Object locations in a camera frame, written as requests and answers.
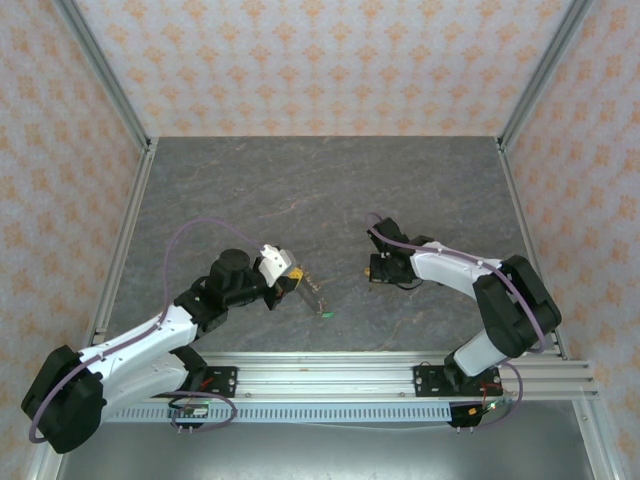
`black mounting plate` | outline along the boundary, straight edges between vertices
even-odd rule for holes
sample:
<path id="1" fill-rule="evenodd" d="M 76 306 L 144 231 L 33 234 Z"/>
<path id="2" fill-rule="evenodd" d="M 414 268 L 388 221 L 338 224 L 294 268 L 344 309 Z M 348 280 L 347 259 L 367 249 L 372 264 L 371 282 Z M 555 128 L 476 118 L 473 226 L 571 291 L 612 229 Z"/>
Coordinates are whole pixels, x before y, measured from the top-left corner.
<path id="1" fill-rule="evenodd" d="M 483 384 L 502 385 L 498 368 L 489 368 L 475 377 L 473 381 L 461 385 L 456 391 L 444 376 L 444 365 L 418 365 L 413 367 L 413 386 L 416 397 L 482 397 Z M 502 389 L 495 386 L 487 387 L 488 397 L 502 396 Z"/>
<path id="2" fill-rule="evenodd" d="M 236 396 L 238 384 L 238 367 L 207 367 L 204 374 L 206 385 L 200 391 L 216 393 L 227 398 Z"/>

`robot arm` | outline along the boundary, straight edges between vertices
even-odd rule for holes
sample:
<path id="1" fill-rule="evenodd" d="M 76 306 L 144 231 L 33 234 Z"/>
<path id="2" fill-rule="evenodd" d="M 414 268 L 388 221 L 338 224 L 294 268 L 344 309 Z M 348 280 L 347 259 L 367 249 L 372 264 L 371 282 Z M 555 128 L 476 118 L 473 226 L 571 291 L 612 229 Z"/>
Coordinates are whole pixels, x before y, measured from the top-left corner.
<path id="1" fill-rule="evenodd" d="M 180 294 L 159 324 L 159 317 L 100 345 L 74 352 L 54 350 L 27 392 L 22 410 L 33 420 L 46 396 L 74 368 L 96 355 L 53 398 L 38 428 L 58 453 L 84 443 L 115 412 L 149 397 L 175 390 L 197 390 L 206 362 L 188 345 L 222 325 L 229 308 L 264 299 L 270 310 L 298 287 L 300 269 L 290 252 L 270 245 L 250 267 L 241 250 L 226 250 L 210 274 Z M 158 324 L 144 338 L 140 334 Z M 114 347 L 121 348 L 108 354 Z"/>
<path id="2" fill-rule="evenodd" d="M 456 389 L 506 358 L 517 358 L 538 341 L 531 322 L 514 302 L 505 284 L 488 270 L 490 265 L 514 284 L 534 313 L 546 335 L 561 322 L 560 312 L 546 288 L 523 257 L 508 260 L 463 255 L 460 258 L 432 238 L 420 236 L 411 241 L 398 225 L 386 218 L 372 227 L 379 236 L 423 250 L 390 245 L 369 230 L 378 249 L 371 255 L 369 281 L 390 284 L 431 280 L 454 288 L 478 302 L 485 329 L 445 359 L 444 376 Z"/>

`wall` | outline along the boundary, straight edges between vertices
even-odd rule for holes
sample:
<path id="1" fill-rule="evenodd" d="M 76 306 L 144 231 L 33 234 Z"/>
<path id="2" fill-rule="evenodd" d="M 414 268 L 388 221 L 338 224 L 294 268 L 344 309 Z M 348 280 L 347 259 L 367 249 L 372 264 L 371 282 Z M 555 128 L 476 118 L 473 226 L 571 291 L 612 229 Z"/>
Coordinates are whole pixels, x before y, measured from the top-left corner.
<path id="1" fill-rule="evenodd" d="M 152 136 L 498 135 L 570 0 L 80 0 Z"/>
<path id="2" fill-rule="evenodd" d="M 79 348 L 138 149 L 51 0 L 0 5 L 0 477 L 32 458 L 20 402 Z"/>
<path id="3" fill-rule="evenodd" d="M 638 2 L 594 2 L 509 151 L 571 353 L 595 361 L 629 478 L 640 472 L 638 25 Z"/>

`gray table surface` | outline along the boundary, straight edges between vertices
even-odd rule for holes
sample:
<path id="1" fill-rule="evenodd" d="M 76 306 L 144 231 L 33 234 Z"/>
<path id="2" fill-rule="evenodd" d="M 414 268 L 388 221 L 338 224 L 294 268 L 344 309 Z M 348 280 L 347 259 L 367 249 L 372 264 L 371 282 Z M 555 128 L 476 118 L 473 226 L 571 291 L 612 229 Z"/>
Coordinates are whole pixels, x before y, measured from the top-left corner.
<path id="1" fill-rule="evenodd" d="M 525 253 L 496 147 L 489 137 L 162 138 L 135 226 L 109 337 L 156 314 L 165 247 L 185 222 L 224 219 L 290 249 L 335 316 L 297 295 L 277 310 L 234 309 L 196 342 L 214 351 L 449 350 L 481 328 L 476 304 L 425 283 L 412 292 L 369 284 L 375 252 L 363 215 L 391 216 L 409 237 L 432 236 L 484 257 Z M 208 273 L 226 248 L 252 247 L 214 226 L 187 234 L 173 255 L 173 296 Z"/>

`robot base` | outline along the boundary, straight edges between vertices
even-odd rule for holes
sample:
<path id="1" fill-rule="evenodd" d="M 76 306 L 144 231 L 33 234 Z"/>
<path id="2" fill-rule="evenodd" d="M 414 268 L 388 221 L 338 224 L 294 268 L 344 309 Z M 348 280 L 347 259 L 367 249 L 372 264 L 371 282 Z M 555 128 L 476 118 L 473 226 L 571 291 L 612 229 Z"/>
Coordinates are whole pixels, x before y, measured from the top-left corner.
<path id="1" fill-rule="evenodd" d="M 445 378 L 444 365 L 418 365 L 413 367 L 413 386 L 416 397 L 482 397 L 502 396 L 500 371 L 489 368 L 468 383 L 454 387 Z"/>

